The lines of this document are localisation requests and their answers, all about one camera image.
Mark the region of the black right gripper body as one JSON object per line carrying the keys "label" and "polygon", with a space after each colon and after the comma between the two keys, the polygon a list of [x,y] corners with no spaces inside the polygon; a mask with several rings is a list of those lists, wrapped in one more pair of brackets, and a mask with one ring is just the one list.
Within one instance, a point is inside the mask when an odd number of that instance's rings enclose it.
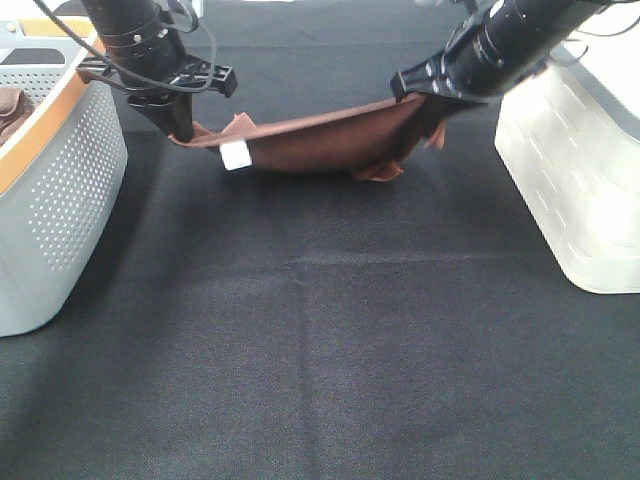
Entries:
{"label": "black right gripper body", "polygon": [[459,102],[488,102],[487,97],[474,95],[454,85],[443,54],[433,55],[409,69],[398,70],[390,79],[390,88],[397,101],[419,93]]}

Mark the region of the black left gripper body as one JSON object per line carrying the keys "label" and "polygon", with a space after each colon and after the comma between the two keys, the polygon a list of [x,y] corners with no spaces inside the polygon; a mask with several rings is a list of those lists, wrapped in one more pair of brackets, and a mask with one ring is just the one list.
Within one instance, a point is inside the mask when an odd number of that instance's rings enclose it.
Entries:
{"label": "black left gripper body", "polygon": [[87,57],[77,67],[77,73],[84,83],[99,81],[130,96],[213,91],[230,98],[237,89],[236,73],[232,67],[214,65],[193,55],[188,55],[186,63],[164,81],[132,75],[110,62],[108,57],[106,62],[102,58]]}

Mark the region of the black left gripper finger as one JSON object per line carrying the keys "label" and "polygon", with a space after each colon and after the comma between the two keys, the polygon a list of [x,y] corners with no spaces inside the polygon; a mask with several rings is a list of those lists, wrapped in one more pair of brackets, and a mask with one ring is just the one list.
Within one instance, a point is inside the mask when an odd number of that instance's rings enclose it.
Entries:
{"label": "black left gripper finger", "polygon": [[194,137],[190,93],[131,96],[130,107],[149,119],[166,136],[184,143],[189,143]]}

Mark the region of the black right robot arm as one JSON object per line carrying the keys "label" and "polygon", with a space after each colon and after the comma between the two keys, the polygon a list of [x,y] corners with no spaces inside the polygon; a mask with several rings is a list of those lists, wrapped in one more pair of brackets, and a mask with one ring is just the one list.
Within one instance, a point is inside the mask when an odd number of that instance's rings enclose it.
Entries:
{"label": "black right robot arm", "polygon": [[476,1],[442,50],[399,70],[396,100],[413,93],[485,102],[539,71],[550,52],[612,1]]}

